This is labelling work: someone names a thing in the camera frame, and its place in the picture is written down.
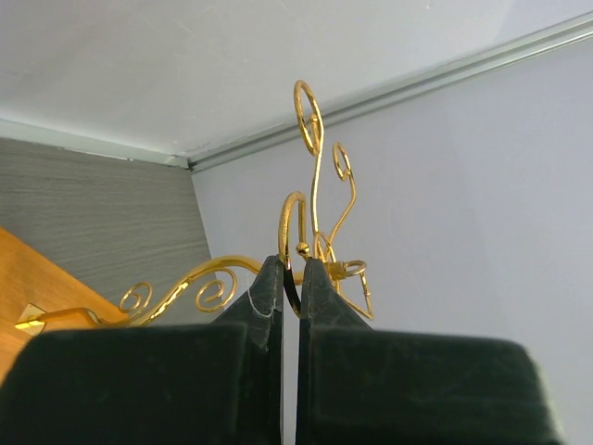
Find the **white panel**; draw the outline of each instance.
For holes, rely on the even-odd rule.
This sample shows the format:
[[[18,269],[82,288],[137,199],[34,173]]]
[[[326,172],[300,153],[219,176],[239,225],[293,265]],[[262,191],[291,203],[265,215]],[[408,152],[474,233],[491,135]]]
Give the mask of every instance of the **white panel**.
[[[359,186],[335,243],[340,258],[369,263],[373,327],[525,344],[574,444],[593,437],[592,51],[593,41],[576,44],[326,135],[344,143]],[[211,254],[274,253],[284,197],[309,190],[312,161],[292,141],[194,175]],[[328,159],[323,168],[328,230],[347,186]],[[356,286],[349,292],[360,298]],[[284,432],[292,443],[290,313],[285,326]]]
[[[591,10],[593,0],[4,0],[0,119],[195,153],[284,123],[297,78],[333,103]]]

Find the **white trim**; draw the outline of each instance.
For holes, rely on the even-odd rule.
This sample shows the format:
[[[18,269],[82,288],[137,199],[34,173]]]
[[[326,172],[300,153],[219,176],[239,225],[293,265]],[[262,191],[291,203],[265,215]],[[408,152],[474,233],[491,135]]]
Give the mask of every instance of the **white trim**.
[[[323,122],[325,126],[330,126],[349,121],[473,76],[507,67],[567,45],[584,41],[592,36],[593,12],[527,35],[508,44],[409,76],[404,80],[390,83],[370,92],[353,96],[348,100],[335,104],[333,107],[325,108]],[[192,172],[201,172],[299,136],[296,120],[289,121],[207,152],[196,153],[188,159],[189,166]]]
[[[24,123],[0,120],[0,137],[19,141],[59,146],[71,151],[89,155],[106,156],[115,159],[141,160],[171,167],[188,168],[185,157],[158,153],[135,146],[125,146],[109,141],[102,141],[87,136],[63,133]]]

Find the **gold jewelry holder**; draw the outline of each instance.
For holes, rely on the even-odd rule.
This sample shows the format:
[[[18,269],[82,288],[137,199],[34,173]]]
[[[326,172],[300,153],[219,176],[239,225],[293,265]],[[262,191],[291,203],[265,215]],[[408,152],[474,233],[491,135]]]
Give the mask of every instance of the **gold jewelry holder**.
[[[303,94],[309,101],[311,107],[311,114],[306,117],[303,109]],[[333,227],[329,235],[320,231],[319,221],[317,218],[317,191],[319,186],[319,176],[322,165],[323,154],[323,120],[322,114],[319,111],[317,101],[309,86],[303,81],[297,81],[294,89],[294,101],[296,119],[301,135],[305,142],[307,150],[315,158],[315,168],[313,173],[313,180],[310,191],[310,220],[313,233],[313,251],[307,243],[307,199],[301,192],[293,192],[284,201],[282,212],[280,214],[280,223],[278,226],[278,256],[284,267],[292,273],[292,263],[290,260],[289,248],[289,224],[292,215],[292,210],[297,204],[298,212],[298,243],[296,245],[296,253],[305,261],[309,258],[319,259],[325,265],[325,269],[332,280],[337,293],[352,309],[360,313],[366,318],[372,319],[372,304],[370,299],[370,292],[367,287],[366,280],[366,262],[355,261],[338,261],[336,259],[334,250],[334,239],[342,226],[344,219],[348,216],[354,203],[356,201],[356,183],[354,182],[354,175],[350,165],[350,159],[344,147],[339,143],[334,143],[332,147],[332,155],[334,159],[335,172],[342,182],[348,182],[350,185],[350,201]],[[231,267],[240,267],[247,269],[252,273],[258,273],[261,269],[261,263],[249,257],[241,255],[230,255],[224,257],[214,258],[206,261],[199,266],[192,269],[189,273],[184,275],[175,286],[151,309],[148,305],[152,299],[153,288],[149,283],[142,282],[132,286],[120,300],[120,311],[126,313],[128,316],[120,322],[111,323],[107,320],[99,318],[93,311],[87,308],[72,308],[64,311],[53,311],[47,313],[26,313],[22,320],[19,320],[15,326],[18,329],[28,330],[35,326],[43,326],[47,323],[52,323],[58,320],[63,320],[75,316],[83,316],[91,327],[114,327],[114,326],[142,326],[154,322],[169,306],[189,287],[194,281],[208,275],[209,273],[227,273],[231,280],[231,289],[225,295],[225,284],[222,280],[214,279],[203,285],[196,295],[196,306],[202,312],[214,312],[226,306],[233,298],[236,287],[237,277],[231,270]],[[362,292],[366,309],[354,303],[344,295],[340,288],[341,281],[357,275],[362,284]],[[303,273],[294,273],[294,281],[296,285],[303,283]],[[205,293],[211,288],[216,287],[213,295],[205,297]],[[142,297],[139,291],[145,289],[146,295]],[[129,299],[133,299],[132,306],[126,307]]]

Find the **wooden board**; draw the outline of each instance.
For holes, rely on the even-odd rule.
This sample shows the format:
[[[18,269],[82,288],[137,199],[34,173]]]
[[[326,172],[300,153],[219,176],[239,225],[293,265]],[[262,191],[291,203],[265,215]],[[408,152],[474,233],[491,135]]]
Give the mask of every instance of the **wooden board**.
[[[116,306],[0,227],[0,382],[32,338],[14,327],[27,304],[46,311],[86,307],[109,321],[125,317]],[[45,330],[88,327],[70,319]]]

